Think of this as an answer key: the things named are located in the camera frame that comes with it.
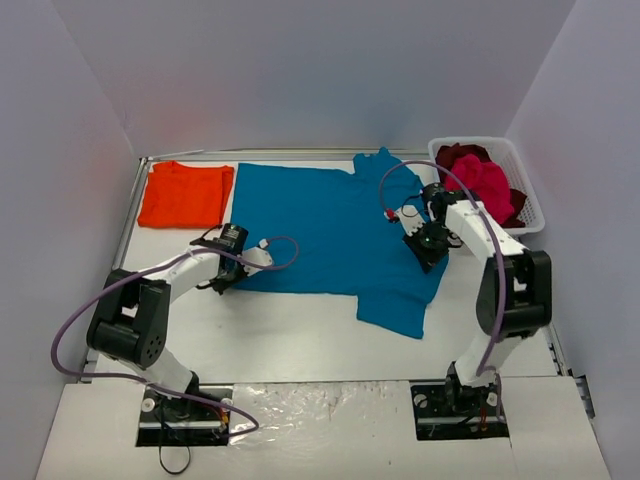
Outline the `teal blue t shirt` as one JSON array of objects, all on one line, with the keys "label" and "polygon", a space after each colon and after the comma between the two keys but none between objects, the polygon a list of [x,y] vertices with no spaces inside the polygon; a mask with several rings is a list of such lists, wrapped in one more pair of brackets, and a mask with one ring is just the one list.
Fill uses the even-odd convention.
[{"label": "teal blue t shirt", "polygon": [[423,183],[385,148],[358,154],[353,172],[243,163],[231,221],[248,230],[247,246],[273,240],[277,272],[260,272],[241,290],[334,294],[357,299],[357,319],[420,339],[427,305],[447,263],[424,273],[403,243],[401,226],[381,207],[409,208]]}]

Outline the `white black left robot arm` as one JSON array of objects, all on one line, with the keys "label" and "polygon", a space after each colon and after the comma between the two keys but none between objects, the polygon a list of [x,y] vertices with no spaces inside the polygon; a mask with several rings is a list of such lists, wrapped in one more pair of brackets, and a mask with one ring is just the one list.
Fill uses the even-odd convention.
[{"label": "white black left robot arm", "polygon": [[165,406],[179,418],[201,406],[199,378],[166,347],[170,305],[192,290],[221,294],[248,277],[245,267],[216,254],[189,257],[151,279],[135,279],[98,301],[87,331],[88,346],[133,370],[147,383],[168,389]]}]

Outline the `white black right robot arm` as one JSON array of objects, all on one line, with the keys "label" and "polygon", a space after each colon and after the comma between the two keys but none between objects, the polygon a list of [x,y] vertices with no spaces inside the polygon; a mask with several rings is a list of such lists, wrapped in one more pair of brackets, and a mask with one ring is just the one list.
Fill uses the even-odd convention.
[{"label": "white black right robot arm", "polygon": [[543,251],[525,247],[509,235],[474,194],[448,191],[440,183],[418,194],[421,209],[402,205],[396,215],[403,241],[426,273],[449,251],[467,247],[482,266],[475,303],[478,331],[445,377],[446,406],[465,413],[479,398],[496,405],[499,373],[525,340],[552,317],[552,262]]}]

